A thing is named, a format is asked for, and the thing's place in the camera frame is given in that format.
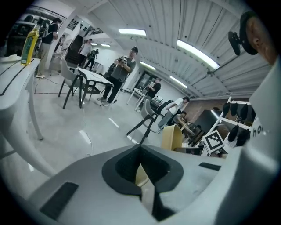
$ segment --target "man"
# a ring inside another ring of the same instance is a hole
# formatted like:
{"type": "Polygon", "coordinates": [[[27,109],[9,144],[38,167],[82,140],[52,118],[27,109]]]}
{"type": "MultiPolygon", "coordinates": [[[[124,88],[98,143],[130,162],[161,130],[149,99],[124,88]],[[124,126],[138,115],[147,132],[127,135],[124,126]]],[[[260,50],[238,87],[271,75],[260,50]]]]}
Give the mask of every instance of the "man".
{"type": "Polygon", "coordinates": [[[79,49],[79,63],[78,66],[80,67],[86,56],[92,51],[92,39],[89,39],[87,43],[82,44],[81,48],[79,49]]]}
{"type": "Polygon", "coordinates": [[[58,39],[57,31],[58,31],[58,25],[60,23],[61,23],[61,19],[58,17],[55,18],[53,22],[48,26],[47,30],[44,32],[46,36],[42,38],[42,43],[40,45],[39,52],[38,52],[38,58],[40,58],[41,60],[38,65],[38,72],[36,75],[37,78],[45,77],[43,74],[45,71],[45,64],[48,57],[49,49],[53,39],[55,40],[58,39]]]}
{"type": "Polygon", "coordinates": [[[174,101],[170,106],[166,108],[168,112],[166,113],[165,117],[158,123],[158,130],[157,133],[160,133],[161,128],[171,119],[173,115],[177,113],[177,111],[184,106],[184,104],[189,102],[189,97],[178,98],[174,101]]]}
{"type": "Polygon", "coordinates": [[[109,106],[112,103],[122,84],[126,80],[128,74],[130,74],[135,68],[136,62],[134,59],[137,53],[138,48],[135,46],[129,52],[129,57],[122,56],[121,58],[114,61],[114,63],[117,64],[117,67],[115,68],[111,76],[107,78],[114,85],[111,95],[107,99],[107,95],[109,94],[111,87],[106,87],[104,96],[101,99],[98,98],[99,101],[103,102],[103,106],[109,106]]]}
{"type": "MultiPolygon", "coordinates": [[[[270,65],[274,65],[280,62],[280,58],[277,59],[278,53],[274,47],[273,41],[271,40],[266,27],[253,11],[245,12],[240,18],[240,40],[242,41],[242,46],[247,53],[251,55],[259,53],[270,65]]],[[[260,87],[262,87],[262,85],[265,86],[266,80],[268,82],[273,77],[274,72],[269,73],[260,87]]],[[[258,94],[255,93],[250,98],[250,101],[253,98],[257,98],[258,94]]],[[[263,131],[263,127],[257,116],[252,125],[252,131],[250,134],[251,138],[255,138],[256,136],[263,133],[260,132],[263,131]]]]}
{"type": "Polygon", "coordinates": [[[54,49],[54,52],[56,52],[57,49],[58,49],[58,47],[63,44],[64,40],[65,40],[65,35],[63,34],[63,35],[61,36],[61,38],[58,40],[58,43],[57,43],[57,45],[56,45],[56,47],[55,47],[55,49],[54,49]]]}
{"type": "Polygon", "coordinates": [[[148,99],[149,101],[151,101],[155,95],[157,94],[157,92],[161,89],[161,84],[160,84],[161,79],[160,78],[156,78],[155,85],[153,87],[151,87],[150,85],[148,85],[148,94],[146,96],[146,98],[143,100],[143,102],[140,104],[140,108],[137,110],[137,112],[140,112],[144,102],[146,99],[148,99]]]}
{"type": "Polygon", "coordinates": [[[96,50],[92,50],[89,55],[88,55],[88,62],[86,64],[86,66],[84,67],[84,69],[86,69],[88,67],[88,65],[91,63],[91,66],[90,66],[90,71],[92,71],[92,67],[94,65],[94,62],[95,62],[95,56],[97,58],[97,54],[98,54],[98,49],[96,50]]]}

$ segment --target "yellow bottle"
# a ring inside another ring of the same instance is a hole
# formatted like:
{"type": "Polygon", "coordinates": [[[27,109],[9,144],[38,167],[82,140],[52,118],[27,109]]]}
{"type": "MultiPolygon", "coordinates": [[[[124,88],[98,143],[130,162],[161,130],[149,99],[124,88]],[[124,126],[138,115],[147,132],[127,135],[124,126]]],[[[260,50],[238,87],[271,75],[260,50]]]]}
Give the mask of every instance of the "yellow bottle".
{"type": "Polygon", "coordinates": [[[39,28],[43,23],[43,19],[39,19],[37,24],[34,26],[33,30],[30,31],[26,37],[25,45],[22,49],[21,64],[28,65],[31,61],[31,57],[36,45],[37,39],[39,37],[39,28]]]}

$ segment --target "floor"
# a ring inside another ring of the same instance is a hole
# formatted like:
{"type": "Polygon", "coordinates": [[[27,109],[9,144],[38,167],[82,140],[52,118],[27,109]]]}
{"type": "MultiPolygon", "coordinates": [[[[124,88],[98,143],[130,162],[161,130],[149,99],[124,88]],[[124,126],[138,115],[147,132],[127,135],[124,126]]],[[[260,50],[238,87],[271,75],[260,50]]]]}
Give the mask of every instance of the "floor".
{"type": "MultiPolygon", "coordinates": [[[[43,158],[56,170],[61,171],[71,163],[88,155],[95,155],[115,148],[139,143],[146,131],[144,126],[130,134],[126,133],[142,120],[134,111],[137,98],[126,102],[129,93],[120,92],[117,102],[109,107],[100,107],[98,95],[89,96],[79,108],[79,97],[65,101],[68,87],[63,87],[58,98],[63,78],[58,73],[35,79],[35,112],[44,139],[37,140],[33,125],[29,122],[29,137],[43,158]]],[[[161,134],[150,133],[145,144],[160,146],[161,134]]],[[[11,191],[27,199],[48,177],[28,165],[17,153],[0,160],[0,171],[11,191]]]]}

